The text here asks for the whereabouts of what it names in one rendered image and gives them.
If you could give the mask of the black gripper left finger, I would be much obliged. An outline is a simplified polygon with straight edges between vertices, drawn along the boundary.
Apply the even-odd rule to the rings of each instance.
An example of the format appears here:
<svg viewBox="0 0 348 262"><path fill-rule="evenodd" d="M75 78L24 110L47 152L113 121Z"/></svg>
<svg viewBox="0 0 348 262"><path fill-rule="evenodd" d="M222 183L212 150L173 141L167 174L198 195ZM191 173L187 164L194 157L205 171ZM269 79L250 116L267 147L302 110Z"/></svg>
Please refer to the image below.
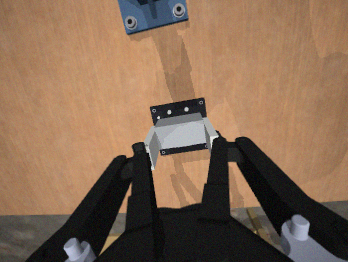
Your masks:
<svg viewBox="0 0 348 262"><path fill-rule="evenodd" d="M66 223L25 262L93 262L105 245L131 182L120 260L158 262L152 170L159 146L154 127L144 142L132 145L132 157L119 155L111 161Z"/></svg>

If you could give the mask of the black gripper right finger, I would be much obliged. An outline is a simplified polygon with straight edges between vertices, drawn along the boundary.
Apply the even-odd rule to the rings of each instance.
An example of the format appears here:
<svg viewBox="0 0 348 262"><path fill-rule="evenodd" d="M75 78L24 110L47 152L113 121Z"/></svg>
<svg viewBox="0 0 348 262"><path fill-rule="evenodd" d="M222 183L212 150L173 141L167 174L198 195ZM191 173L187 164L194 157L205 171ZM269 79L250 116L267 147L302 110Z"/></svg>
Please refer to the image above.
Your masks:
<svg viewBox="0 0 348 262"><path fill-rule="evenodd" d="M290 259L348 262L348 220L310 198L250 138L228 142L208 117L203 120L211 156L193 238L195 262L230 262L228 162L236 162Z"/></svg>

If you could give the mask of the grey metal block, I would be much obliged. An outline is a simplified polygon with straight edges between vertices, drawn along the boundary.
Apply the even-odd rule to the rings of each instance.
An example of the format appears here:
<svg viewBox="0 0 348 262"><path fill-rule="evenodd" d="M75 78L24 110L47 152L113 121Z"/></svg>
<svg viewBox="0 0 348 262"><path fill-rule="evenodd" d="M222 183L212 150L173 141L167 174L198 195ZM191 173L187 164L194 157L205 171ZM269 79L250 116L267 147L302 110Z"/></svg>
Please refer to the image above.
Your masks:
<svg viewBox="0 0 348 262"><path fill-rule="evenodd" d="M200 112L158 119L154 129L159 150L206 143Z"/></svg>

